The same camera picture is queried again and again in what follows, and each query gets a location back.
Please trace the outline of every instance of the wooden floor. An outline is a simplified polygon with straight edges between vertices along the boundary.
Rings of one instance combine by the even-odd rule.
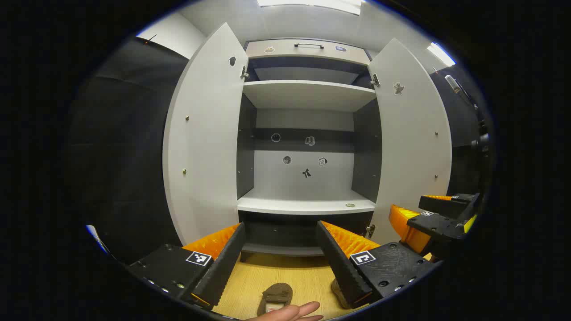
[[[424,258],[430,260],[431,257],[431,254],[428,254]],[[292,287],[291,304],[300,306],[311,301],[321,303],[319,309],[311,315],[323,315],[322,320],[358,310],[359,308],[341,307],[331,291],[333,279],[333,271],[323,256],[296,258],[252,254],[245,258],[245,262],[236,262],[220,303],[213,311],[237,319],[254,318],[262,292],[272,284],[280,282]]]

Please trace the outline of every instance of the hand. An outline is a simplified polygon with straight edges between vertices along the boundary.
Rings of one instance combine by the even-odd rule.
[[[314,316],[306,316],[302,318],[304,315],[308,315],[319,308],[319,302],[313,301],[306,303],[300,307],[290,304],[289,306],[285,306],[283,308],[273,310],[257,318],[247,319],[245,321],[317,321],[323,318],[322,315],[314,315]]]

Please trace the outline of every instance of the white cabinet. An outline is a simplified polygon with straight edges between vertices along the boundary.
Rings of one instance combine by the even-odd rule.
[[[168,206],[183,243],[249,218],[245,248],[315,248],[312,224],[326,218],[354,231],[374,223],[372,239],[386,243],[397,239],[392,203],[416,208],[421,195],[446,193],[448,121],[416,58],[395,39],[372,61],[357,47],[298,40],[250,42],[244,51],[224,24],[189,61],[163,144]],[[317,81],[312,69],[327,72]],[[280,79],[287,74],[296,79]],[[380,86],[370,84],[374,74]],[[397,94],[396,82],[404,86]],[[283,244],[252,246],[258,234]]]

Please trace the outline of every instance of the cabinet shelf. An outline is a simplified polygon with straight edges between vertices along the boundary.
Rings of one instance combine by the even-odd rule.
[[[355,112],[376,98],[363,87],[323,81],[253,81],[244,94],[258,109],[304,109]]]
[[[243,252],[265,253],[285,256],[322,256],[320,247],[314,246],[273,246],[246,242],[242,247]]]
[[[287,215],[349,214],[375,210],[375,204],[358,193],[347,190],[335,200],[270,199],[261,196],[256,187],[238,200],[238,210]]]

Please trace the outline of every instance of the ceiling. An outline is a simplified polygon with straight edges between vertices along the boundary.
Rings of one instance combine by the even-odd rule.
[[[366,48],[374,57],[392,38],[397,38],[429,73],[433,72],[432,67],[446,67],[427,50],[430,37],[398,13],[376,3],[363,2],[358,16],[314,6],[260,7],[256,0],[202,0],[180,13],[205,36],[227,22],[242,44],[280,37],[319,38]]]

